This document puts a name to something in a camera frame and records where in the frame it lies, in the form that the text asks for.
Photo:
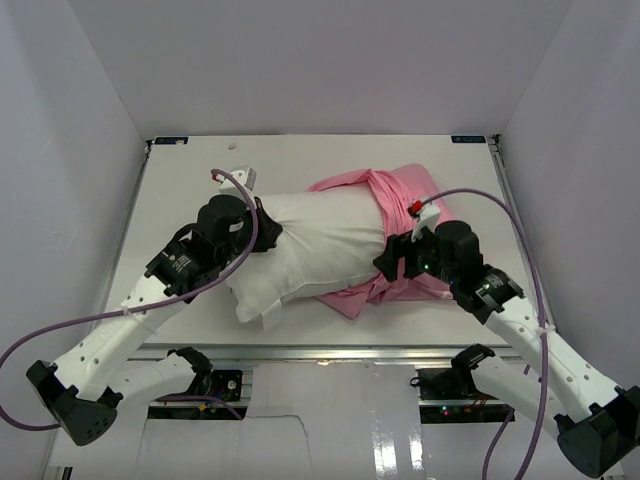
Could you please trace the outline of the white pillow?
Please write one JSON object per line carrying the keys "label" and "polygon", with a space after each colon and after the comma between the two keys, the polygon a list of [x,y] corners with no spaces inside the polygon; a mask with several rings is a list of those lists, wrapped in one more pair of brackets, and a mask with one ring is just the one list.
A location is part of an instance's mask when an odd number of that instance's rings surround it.
{"label": "white pillow", "polygon": [[226,280],[241,323],[280,321],[280,309],[298,299],[358,287],[379,275],[383,250],[381,208],[363,184],[262,198],[283,231],[276,247],[252,253]]}

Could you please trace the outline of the pink floral pillowcase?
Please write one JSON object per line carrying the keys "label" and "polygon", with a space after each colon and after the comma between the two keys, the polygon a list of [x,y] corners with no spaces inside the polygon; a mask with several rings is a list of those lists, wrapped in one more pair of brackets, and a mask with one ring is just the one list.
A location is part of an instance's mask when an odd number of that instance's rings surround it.
{"label": "pink floral pillowcase", "polygon": [[[413,219],[407,213],[407,207],[420,197],[429,197],[438,192],[428,170],[419,164],[407,164],[391,171],[354,170],[318,181],[308,190],[324,192],[360,184],[369,188],[381,210],[386,237],[412,229]],[[414,279],[399,277],[389,282],[381,273],[377,273],[365,283],[321,295],[318,300],[355,321],[366,303],[378,305],[389,301],[451,298],[447,285],[425,274]]]}

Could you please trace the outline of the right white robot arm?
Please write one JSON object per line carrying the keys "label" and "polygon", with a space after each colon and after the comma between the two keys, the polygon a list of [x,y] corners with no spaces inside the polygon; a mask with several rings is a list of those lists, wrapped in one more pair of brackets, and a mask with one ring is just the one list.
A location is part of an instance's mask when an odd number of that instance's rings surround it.
{"label": "right white robot arm", "polygon": [[578,354],[551,325],[540,326],[522,288],[485,263],[478,237],[462,221],[419,235],[391,235],[373,261],[388,280],[430,275],[450,288],[456,304],[507,342],[535,371],[511,369],[474,344],[451,362],[453,390],[472,399],[496,397],[554,437],[569,463],[597,479],[639,446],[639,389],[624,388]]}

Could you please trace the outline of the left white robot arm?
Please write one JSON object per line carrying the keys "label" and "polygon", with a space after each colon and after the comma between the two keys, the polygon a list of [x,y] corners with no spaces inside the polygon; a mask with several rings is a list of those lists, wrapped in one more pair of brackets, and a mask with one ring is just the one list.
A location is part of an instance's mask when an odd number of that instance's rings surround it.
{"label": "left white robot arm", "polygon": [[177,396],[206,399],[213,366],[192,347],[172,349],[146,367],[124,370],[130,356],[162,324],[218,283],[247,252],[275,248],[282,227],[262,201],[218,194],[200,208],[147,264],[116,318],[100,323],[77,346],[26,372],[43,405],[77,446],[104,435],[127,407]]}

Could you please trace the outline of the right blue table label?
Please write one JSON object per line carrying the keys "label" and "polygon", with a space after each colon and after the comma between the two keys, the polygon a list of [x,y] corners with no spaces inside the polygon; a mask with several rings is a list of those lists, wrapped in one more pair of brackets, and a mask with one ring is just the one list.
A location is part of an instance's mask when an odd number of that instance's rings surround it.
{"label": "right blue table label", "polygon": [[483,135],[452,135],[451,141],[454,144],[485,144],[486,137]]}

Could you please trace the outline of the blue table label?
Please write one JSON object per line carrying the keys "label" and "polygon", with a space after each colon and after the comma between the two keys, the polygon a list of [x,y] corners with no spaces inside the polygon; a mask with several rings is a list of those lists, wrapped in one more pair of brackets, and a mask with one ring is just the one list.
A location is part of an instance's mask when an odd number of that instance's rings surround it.
{"label": "blue table label", "polygon": [[153,145],[186,145],[188,136],[158,136],[153,140]]}
{"label": "blue table label", "polygon": [[483,135],[452,135],[451,141],[454,144],[485,144],[486,137]]}

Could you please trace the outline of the left blue table label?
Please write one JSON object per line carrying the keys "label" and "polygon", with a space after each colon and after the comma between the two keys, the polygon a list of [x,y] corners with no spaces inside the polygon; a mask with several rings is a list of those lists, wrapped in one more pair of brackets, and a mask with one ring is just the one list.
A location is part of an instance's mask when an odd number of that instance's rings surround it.
{"label": "left blue table label", "polygon": [[158,136],[153,140],[153,145],[186,145],[188,136]]}

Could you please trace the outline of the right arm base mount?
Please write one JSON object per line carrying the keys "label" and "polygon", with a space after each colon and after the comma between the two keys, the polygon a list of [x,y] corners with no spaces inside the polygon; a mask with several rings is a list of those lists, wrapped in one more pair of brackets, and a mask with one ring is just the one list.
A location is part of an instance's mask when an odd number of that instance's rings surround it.
{"label": "right arm base mount", "polygon": [[422,425],[486,424],[511,422],[511,408],[480,392],[471,377],[481,361],[495,357],[490,348],[473,344],[443,368],[418,369],[409,385],[419,395]]}

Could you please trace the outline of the aluminium table front rail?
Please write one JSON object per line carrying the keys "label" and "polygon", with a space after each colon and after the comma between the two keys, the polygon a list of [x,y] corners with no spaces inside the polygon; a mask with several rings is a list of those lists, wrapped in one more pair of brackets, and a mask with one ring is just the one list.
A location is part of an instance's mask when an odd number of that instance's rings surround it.
{"label": "aluminium table front rail", "polygon": [[422,364],[451,359],[465,348],[465,345],[446,345],[443,347],[200,345],[194,347],[214,365],[258,365],[261,363]]}

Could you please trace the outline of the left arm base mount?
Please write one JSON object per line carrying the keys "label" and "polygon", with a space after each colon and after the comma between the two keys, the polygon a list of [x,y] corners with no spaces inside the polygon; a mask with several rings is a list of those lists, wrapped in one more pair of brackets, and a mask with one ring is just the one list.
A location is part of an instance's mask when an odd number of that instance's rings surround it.
{"label": "left arm base mount", "polygon": [[169,401],[148,408],[149,420],[241,421],[246,407],[242,398],[243,372],[215,369],[211,361],[193,347],[171,349],[167,356],[177,355],[195,368],[196,376],[185,392],[170,394]]}

